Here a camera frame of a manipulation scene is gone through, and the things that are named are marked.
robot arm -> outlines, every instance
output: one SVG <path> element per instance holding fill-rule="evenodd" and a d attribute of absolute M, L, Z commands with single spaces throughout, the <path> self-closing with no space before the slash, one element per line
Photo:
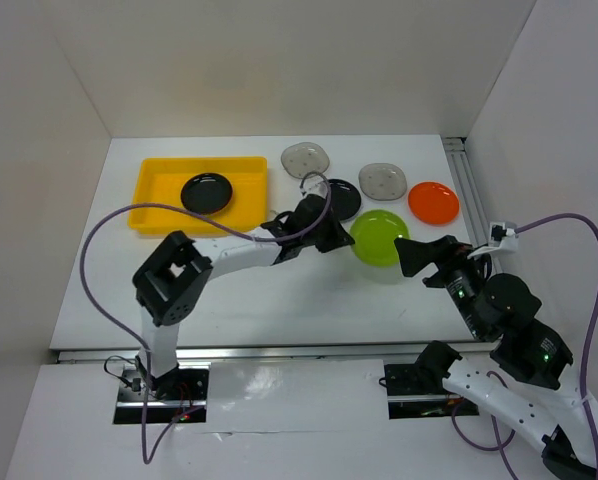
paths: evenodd
<path fill-rule="evenodd" d="M 176 383 L 179 324 L 193 311 L 208 281 L 246 268 L 286 262 L 305 247 L 314 245 L 326 253 L 354 243 L 332 210 L 302 237 L 284 240 L 311 225 L 324 207 L 323 197 L 308 194 L 285 218 L 278 216 L 247 234 L 270 239 L 265 243 L 237 237 L 192 240 L 181 231 L 161 242 L 132 279 L 142 307 L 142 338 L 152 353 L 151 371 L 145 369 L 143 348 L 137 364 L 144 378 L 150 376 L 153 390 Z"/>
<path fill-rule="evenodd" d="M 493 227 L 492 236 L 502 232 L 506 229 Z M 431 243 L 396 239 L 395 246 L 406 277 L 430 263 L 437 266 L 438 271 L 424 279 L 424 284 L 448 291 L 475 339 L 500 339 L 490 357 L 517 382 L 528 385 L 541 406 L 508 392 L 483 373 L 476 374 L 467 360 L 440 342 L 431 344 L 417 363 L 443 388 L 468 398 L 518 431 L 542 453 L 544 464 L 557 477 L 595 478 L 594 445 L 578 389 L 579 369 L 561 336 L 534 318 L 541 301 L 514 275 L 486 278 L 477 260 L 479 250 L 454 237 Z M 598 402 L 592 395 L 585 401 L 598 430 Z"/>

white wall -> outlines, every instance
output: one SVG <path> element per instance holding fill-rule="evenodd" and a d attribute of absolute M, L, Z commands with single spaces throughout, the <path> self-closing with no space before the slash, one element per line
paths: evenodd
<path fill-rule="evenodd" d="M 0 0 L 0 479 L 109 141 L 40 9 Z"/>
<path fill-rule="evenodd" d="M 598 224 L 598 0 L 537 2 L 468 137 L 468 156 L 491 219 L 523 224 L 574 211 Z M 562 221 L 524 234 L 521 245 L 508 267 L 579 356 L 598 277 L 594 237 Z M 591 385 L 598 394 L 598 329 Z"/>
<path fill-rule="evenodd" d="M 465 136 L 534 0 L 41 0 L 115 137 Z"/>

lime green bowl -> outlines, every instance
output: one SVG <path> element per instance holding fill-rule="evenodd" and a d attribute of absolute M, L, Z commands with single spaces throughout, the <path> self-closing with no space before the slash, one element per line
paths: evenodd
<path fill-rule="evenodd" d="M 391 267 L 399 263 L 395 238 L 410 238 L 405 222 L 387 210 L 370 210 L 357 217 L 350 228 L 355 239 L 352 250 L 364 263 Z"/>

yellow tray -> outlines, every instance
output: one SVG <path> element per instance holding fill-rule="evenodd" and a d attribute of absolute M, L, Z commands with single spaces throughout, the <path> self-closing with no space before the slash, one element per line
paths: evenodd
<path fill-rule="evenodd" d="M 157 202 L 183 208 L 181 189 L 200 173 L 219 173 L 232 185 L 230 203 L 210 218 L 240 232 L 266 221 L 267 162 L 263 157 L 147 158 L 141 164 L 132 203 Z M 226 235 L 212 225 L 157 208 L 132 210 L 128 226 L 146 235 L 173 230 L 200 235 Z"/>

black plate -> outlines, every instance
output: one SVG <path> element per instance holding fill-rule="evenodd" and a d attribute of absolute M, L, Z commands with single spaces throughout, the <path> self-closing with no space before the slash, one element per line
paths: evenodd
<path fill-rule="evenodd" d="M 352 183 L 331 178 L 328 180 L 332 190 L 332 210 L 340 222 L 354 217 L 361 208 L 361 194 Z"/>
<path fill-rule="evenodd" d="M 218 173 L 202 173 L 192 177 L 181 189 L 181 203 L 194 213 L 210 215 L 230 203 L 232 185 Z"/>

